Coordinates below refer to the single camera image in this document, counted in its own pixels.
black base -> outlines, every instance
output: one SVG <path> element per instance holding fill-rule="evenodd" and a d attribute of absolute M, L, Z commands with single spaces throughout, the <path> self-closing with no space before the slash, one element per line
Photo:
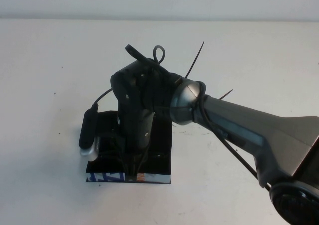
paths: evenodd
<path fill-rule="evenodd" d="M 115 131 L 117 127 L 117 111 L 98 114 L 96 136 L 101 138 L 99 157 L 88 162 L 87 182 L 132 182 L 125 180 L 123 165 L 114 150 L 112 139 L 104 136 Z M 142 163 L 133 182 L 170 184 L 171 142 L 172 123 L 154 117 L 147 160 Z"/>

white wall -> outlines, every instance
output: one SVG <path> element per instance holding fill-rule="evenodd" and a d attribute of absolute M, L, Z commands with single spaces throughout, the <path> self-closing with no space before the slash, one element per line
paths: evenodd
<path fill-rule="evenodd" d="M 0 0 L 0 17 L 319 21 L 319 0 Z"/>

black wheel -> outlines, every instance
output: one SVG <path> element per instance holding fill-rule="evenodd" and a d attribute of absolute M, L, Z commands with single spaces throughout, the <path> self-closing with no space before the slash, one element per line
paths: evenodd
<path fill-rule="evenodd" d="M 292 225 L 319 225 L 316 194 L 294 184 L 272 186 L 270 198 L 277 212 Z"/>

silver cylinder end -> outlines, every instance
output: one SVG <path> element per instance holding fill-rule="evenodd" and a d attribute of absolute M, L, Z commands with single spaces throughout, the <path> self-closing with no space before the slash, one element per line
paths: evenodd
<path fill-rule="evenodd" d="M 99 156 L 99 150 L 100 150 L 100 137 L 95 137 L 93 144 L 88 149 L 80 149 L 80 154 L 83 157 L 87 157 L 89 161 L 94 161 Z"/>
<path fill-rule="evenodd" d="M 186 80 L 176 90 L 170 104 L 170 117 L 173 122 L 181 125 L 192 122 L 192 106 L 200 95 L 200 84 Z"/>

black cable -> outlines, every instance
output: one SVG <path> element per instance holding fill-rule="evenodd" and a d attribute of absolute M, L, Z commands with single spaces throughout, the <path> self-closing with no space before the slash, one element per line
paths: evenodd
<path fill-rule="evenodd" d="M 246 160 L 243 159 L 239 155 L 239 153 L 236 152 L 235 149 L 224 139 L 224 137 L 217 131 L 217 126 L 214 124 L 212 121 L 209 120 L 207 116 L 207 112 L 205 111 L 204 108 L 204 101 L 205 98 L 207 98 L 207 95 L 205 96 L 205 91 L 206 91 L 206 85 L 203 82 L 198 82 L 201 85 L 201 92 L 200 92 L 200 98 L 199 98 L 199 110 L 200 113 L 204 119 L 204 122 L 207 124 L 209 129 L 215 134 L 215 136 L 221 141 L 223 145 L 245 166 L 245 168 L 256 178 L 257 178 L 257 172 L 246 162 Z M 269 186 L 265 185 L 265 189 L 269 191 Z"/>
<path fill-rule="evenodd" d="M 231 91 L 233 91 L 233 89 L 230 90 L 229 92 L 227 92 L 226 94 L 224 94 L 223 96 L 221 96 L 221 97 L 219 98 L 219 100 L 222 100 L 223 98 L 225 98 L 227 95 L 230 94 Z"/>
<path fill-rule="evenodd" d="M 193 67 L 194 67 L 194 65 L 195 65 L 195 63 L 196 63 L 196 61 L 197 61 L 197 58 L 198 58 L 198 56 L 199 56 L 199 54 L 200 54 L 200 52 L 201 52 L 201 49 L 202 49 L 203 46 L 204 46 L 204 43 L 205 43 L 205 41 L 203 42 L 203 44 L 201 44 L 201 47 L 200 47 L 200 49 L 199 49 L 199 52 L 197 53 L 197 56 L 195 57 L 195 60 L 194 60 L 193 64 L 191 65 L 191 67 L 190 67 L 190 69 L 189 69 L 187 75 L 185 76 L 185 78 L 187 78 L 187 77 L 189 76 L 191 70 L 193 69 Z"/>
<path fill-rule="evenodd" d="M 158 72 L 160 72 L 164 78 L 166 77 L 170 77 L 170 73 L 163 67 L 160 66 L 159 63 L 152 61 L 151 59 L 147 59 L 146 57 L 144 57 L 141 53 L 139 53 L 136 49 L 134 49 L 131 45 L 127 45 L 125 47 L 125 50 L 136 60 L 143 62 L 145 64 L 147 64 L 148 66 L 152 67 L 153 69 L 157 70 Z"/>
<path fill-rule="evenodd" d="M 107 95 L 108 93 L 110 93 L 112 91 L 112 89 L 109 89 L 109 90 L 107 90 L 107 91 L 105 91 L 99 98 L 97 98 L 96 100 L 95 100 L 95 104 L 97 104 L 105 95 Z"/>
<path fill-rule="evenodd" d="M 157 51 L 157 49 L 160 49 L 160 50 L 163 52 L 163 56 L 162 56 L 162 58 L 160 59 L 160 61 L 158 61 L 158 59 L 157 59 L 157 57 L 156 57 L 156 51 Z M 157 45 L 157 46 L 154 47 L 154 49 L 153 49 L 153 59 L 154 59 L 154 61 L 155 61 L 156 63 L 161 64 L 161 63 L 164 61 L 165 56 L 166 56 L 166 52 L 165 52 L 165 49 L 164 49 L 162 46 Z"/>

